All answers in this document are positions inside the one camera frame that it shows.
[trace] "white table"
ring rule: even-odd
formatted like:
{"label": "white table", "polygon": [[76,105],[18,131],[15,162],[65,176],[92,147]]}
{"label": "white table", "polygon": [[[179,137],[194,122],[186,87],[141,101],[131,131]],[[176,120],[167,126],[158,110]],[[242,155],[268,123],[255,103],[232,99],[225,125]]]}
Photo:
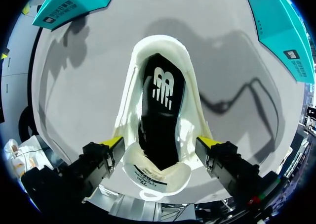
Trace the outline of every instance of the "white table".
{"label": "white table", "polygon": [[[214,138],[236,144],[244,159],[260,164],[261,175],[277,170],[297,129],[304,84],[258,42],[247,0],[112,0],[107,9],[43,30],[32,96],[47,144],[73,162],[90,141],[111,138],[133,47],[154,34],[173,36],[187,47]],[[216,112],[215,103],[232,100],[241,88],[227,112]],[[103,186],[140,198],[140,188],[121,167]],[[227,197],[199,168],[187,188],[161,202]]]}

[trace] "red light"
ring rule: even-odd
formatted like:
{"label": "red light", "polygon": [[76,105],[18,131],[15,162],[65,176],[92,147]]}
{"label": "red light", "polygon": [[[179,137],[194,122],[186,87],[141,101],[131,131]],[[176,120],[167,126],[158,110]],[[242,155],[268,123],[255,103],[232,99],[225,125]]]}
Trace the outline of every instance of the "red light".
{"label": "red light", "polygon": [[258,203],[260,203],[260,198],[255,196],[248,202],[248,205],[253,205],[253,204],[258,204]]}

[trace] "black insole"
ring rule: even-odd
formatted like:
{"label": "black insole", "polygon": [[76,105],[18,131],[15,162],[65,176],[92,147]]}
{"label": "black insole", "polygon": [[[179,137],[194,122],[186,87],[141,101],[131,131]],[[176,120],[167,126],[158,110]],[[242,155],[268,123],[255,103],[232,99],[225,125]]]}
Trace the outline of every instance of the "black insole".
{"label": "black insole", "polygon": [[181,71],[160,54],[151,56],[145,66],[139,144],[160,170],[179,161],[175,128],[185,80]]}

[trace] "sneaker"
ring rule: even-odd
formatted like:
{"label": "sneaker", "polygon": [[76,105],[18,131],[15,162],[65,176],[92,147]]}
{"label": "sneaker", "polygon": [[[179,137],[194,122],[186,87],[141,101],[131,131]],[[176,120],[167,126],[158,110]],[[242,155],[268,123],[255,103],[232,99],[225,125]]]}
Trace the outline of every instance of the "sneaker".
{"label": "sneaker", "polygon": [[148,193],[183,190],[194,169],[197,136],[212,138],[190,56],[177,39],[155,35],[135,47],[114,136],[123,136],[123,169]]}

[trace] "teal box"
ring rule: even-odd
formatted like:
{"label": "teal box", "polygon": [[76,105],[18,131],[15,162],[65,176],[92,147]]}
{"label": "teal box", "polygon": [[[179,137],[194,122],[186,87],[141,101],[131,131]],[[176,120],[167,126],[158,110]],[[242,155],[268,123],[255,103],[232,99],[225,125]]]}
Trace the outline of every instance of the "teal box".
{"label": "teal box", "polygon": [[287,67],[296,81],[315,83],[312,51],[303,24],[287,0],[248,0],[259,41]]}
{"label": "teal box", "polygon": [[76,16],[107,7],[111,0],[45,0],[33,25],[55,29]]}

